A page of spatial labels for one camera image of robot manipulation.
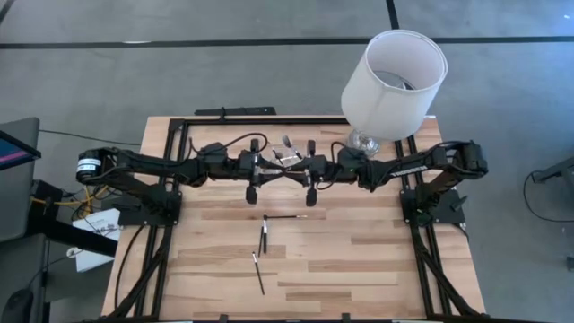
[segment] wooden table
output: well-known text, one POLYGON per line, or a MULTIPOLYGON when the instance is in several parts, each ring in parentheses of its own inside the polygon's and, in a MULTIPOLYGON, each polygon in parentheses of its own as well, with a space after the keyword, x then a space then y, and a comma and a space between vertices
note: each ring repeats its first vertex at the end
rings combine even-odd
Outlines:
MULTIPOLYGON (((169 120, 148 119, 141 153, 162 157, 169 120)), ((191 126, 190 135, 194 146, 202 147, 227 143, 255 129, 272 144, 288 134, 301 151, 308 139, 315 139, 317 154, 327 156, 331 142, 344 142, 351 130, 332 125, 191 126)), ((437 120, 425 119, 415 139, 420 151, 440 142, 437 120)), ((233 145, 230 156, 248 145, 249 140, 233 145)), ((404 147, 408 154, 408 145, 404 147)), ((383 144, 376 156, 395 157, 393 143, 383 144)), ((436 175, 426 172, 424 178, 436 175)), ((140 179, 157 182, 151 176, 140 179)), ((201 188, 182 187, 183 209, 171 242, 160 318, 218 319, 225 313, 231 319, 339 319, 342 312, 354 319, 423 318, 411 234, 398 199, 400 185, 400 179, 393 179, 372 194, 356 184, 334 185, 319 192, 315 207, 305 206, 306 189, 289 179, 260 188, 257 205, 245 201, 247 183, 242 181, 208 180, 201 188), (308 216, 269 221, 269 250, 259 259, 265 296, 251 257, 257 250, 263 213, 308 216)), ((120 300, 140 275, 146 231, 128 256, 120 300)), ((448 224, 436 225, 436 232, 447 277, 471 306, 483 311, 465 236, 448 224)), ((121 234, 102 314, 113 311, 119 263, 134 233, 135 228, 127 228, 121 234)), ((434 308, 439 311, 430 272, 429 277, 434 308)), ((144 313, 150 311, 154 284, 155 278, 148 287, 144 313)))

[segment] screen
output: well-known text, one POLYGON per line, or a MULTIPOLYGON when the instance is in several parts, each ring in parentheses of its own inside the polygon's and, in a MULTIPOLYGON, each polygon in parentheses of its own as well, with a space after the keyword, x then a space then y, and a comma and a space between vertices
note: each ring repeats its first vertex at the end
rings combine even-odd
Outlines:
POLYGON ((15 166, 31 158, 33 158, 31 153, 0 138, 0 168, 15 166))

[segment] gray carpet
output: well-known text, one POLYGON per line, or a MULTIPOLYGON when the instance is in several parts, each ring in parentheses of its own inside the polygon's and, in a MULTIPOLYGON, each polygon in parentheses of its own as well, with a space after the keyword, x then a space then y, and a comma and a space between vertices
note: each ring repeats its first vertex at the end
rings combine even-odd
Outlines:
MULTIPOLYGON (((401 27, 431 37, 574 34, 574 4, 544 0, 396 0, 401 27)), ((372 36, 390 28, 382 0, 17 0, 0 42, 372 36)), ((574 43, 442 45, 449 74, 430 113, 444 139, 474 139, 491 172, 460 185, 487 311, 574 317, 572 224, 534 218, 522 199, 531 170, 574 156, 574 43)), ((220 106, 339 114, 362 45, 0 50, 1 120, 36 116, 46 129, 138 142, 148 116, 220 106)), ((77 154, 99 143, 42 134, 36 178, 74 182, 77 154)), ((574 219, 559 180, 530 186, 533 208, 574 219)), ((65 246, 54 246, 52 255, 65 246)), ((96 318, 109 266, 50 270, 51 320, 96 318), (78 292, 78 284, 89 287, 78 292)))

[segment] lamp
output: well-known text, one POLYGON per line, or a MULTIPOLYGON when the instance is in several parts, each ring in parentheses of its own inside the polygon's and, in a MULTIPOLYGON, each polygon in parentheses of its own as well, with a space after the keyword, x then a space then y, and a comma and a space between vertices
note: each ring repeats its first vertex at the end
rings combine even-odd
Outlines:
POLYGON ((349 145, 371 156, 380 142, 416 132, 447 70, 439 46, 418 32, 385 31, 371 39, 341 96, 353 127, 349 145))

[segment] monitor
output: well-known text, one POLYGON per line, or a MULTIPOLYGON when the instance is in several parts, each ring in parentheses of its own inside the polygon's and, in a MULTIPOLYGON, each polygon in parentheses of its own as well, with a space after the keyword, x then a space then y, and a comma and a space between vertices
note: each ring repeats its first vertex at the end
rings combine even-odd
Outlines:
POLYGON ((0 170, 31 162, 41 156, 36 149, 0 131, 0 170))

